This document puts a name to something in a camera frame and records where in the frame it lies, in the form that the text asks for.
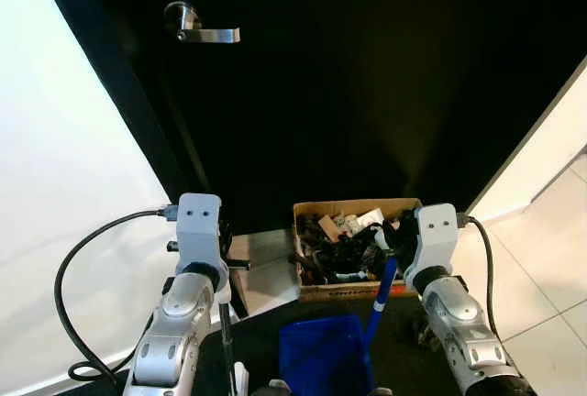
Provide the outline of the dark broom stick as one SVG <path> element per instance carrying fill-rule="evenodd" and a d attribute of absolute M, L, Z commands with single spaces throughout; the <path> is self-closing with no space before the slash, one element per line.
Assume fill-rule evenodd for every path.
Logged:
<path fill-rule="evenodd" d="M 221 322 L 221 342 L 224 355 L 224 367 L 226 367 L 229 379 L 229 396 L 238 396 L 238 379 L 236 379 L 234 358 L 232 358 L 231 305 L 222 302 L 218 305 L 219 322 Z"/>

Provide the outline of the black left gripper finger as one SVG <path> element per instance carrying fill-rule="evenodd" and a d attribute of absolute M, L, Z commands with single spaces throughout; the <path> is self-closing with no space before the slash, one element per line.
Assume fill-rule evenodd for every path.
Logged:
<path fill-rule="evenodd" d="M 250 270 L 250 244 L 246 236 L 226 235 L 226 264 L 229 266 L 231 307 L 238 317 L 250 315 L 246 304 L 246 282 L 238 270 Z"/>

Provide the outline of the black floor mat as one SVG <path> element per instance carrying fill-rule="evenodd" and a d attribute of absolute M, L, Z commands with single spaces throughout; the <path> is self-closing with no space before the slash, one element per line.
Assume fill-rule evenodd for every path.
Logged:
<path fill-rule="evenodd" d="M 280 329 L 294 322 L 355 314 L 365 324 L 371 300 L 303 302 L 277 305 L 231 325 L 232 355 L 249 373 L 255 391 L 281 377 Z M 374 384 L 394 396 L 460 396 L 449 364 L 439 351 L 420 346 L 414 337 L 414 319 L 422 309 L 415 297 L 391 297 L 382 313 L 379 332 L 371 349 Z M 202 342 L 194 375 L 194 396 L 226 396 L 229 384 L 224 368 L 221 334 L 213 332 Z"/>

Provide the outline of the black door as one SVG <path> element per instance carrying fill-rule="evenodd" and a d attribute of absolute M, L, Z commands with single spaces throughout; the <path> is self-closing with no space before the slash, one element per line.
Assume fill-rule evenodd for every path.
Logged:
<path fill-rule="evenodd" d="M 587 0 L 55 0 L 165 196 L 235 234 L 301 202 L 467 209 L 586 55 Z M 183 43 L 196 7 L 231 44 Z"/>

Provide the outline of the cardboard box of clutter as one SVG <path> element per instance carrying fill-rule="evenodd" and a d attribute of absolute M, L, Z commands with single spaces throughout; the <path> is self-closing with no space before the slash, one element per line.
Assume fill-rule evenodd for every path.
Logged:
<path fill-rule="evenodd" d="M 395 217 L 406 209 L 415 209 L 422 206 L 416 198 L 389 198 L 389 199 L 358 199 L 344 200 L 344 202 L 305 202 L 295 203 L 291 207 L 294 222 L 301 217 L 320 215 L 347 216 L 365 215 L 372 209 L 379 209 L 384 217 Z M 293 231 L 302 231 L 302 226 L 293 225 Z M 303 303 L 323 303 L 324 301 L 339 300 L 373 300 L 377 295 L 379 280 L 358 281 L 340 284 L 326 284 L 323 280 L 312 280 L 309 270 L 296 267 L 298 275 L 298 299 Z"/>

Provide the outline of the blue dustpan with handle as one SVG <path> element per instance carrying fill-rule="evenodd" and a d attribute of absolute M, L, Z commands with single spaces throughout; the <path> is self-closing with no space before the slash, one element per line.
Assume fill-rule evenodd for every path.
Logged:
<path fill-rule="evenodd" d="M 397 261 L 387 260 L 363 326 L 355 313 L 287 324 L 278 332 L 278 370 L 293 396 L 394 396 L 374 382 L 371 348 Z"/>

